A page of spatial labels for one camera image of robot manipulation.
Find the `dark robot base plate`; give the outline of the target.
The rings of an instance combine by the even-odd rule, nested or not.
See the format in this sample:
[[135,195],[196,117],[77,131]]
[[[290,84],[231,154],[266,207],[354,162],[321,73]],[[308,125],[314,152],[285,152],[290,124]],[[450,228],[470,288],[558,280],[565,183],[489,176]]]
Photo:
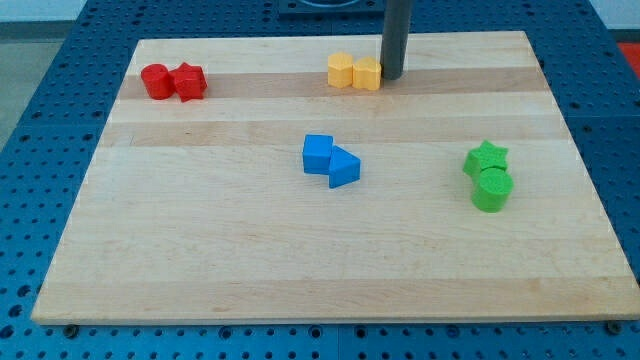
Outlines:
[[280,18],[296,16],[380,15],[384,0],[276,0]]

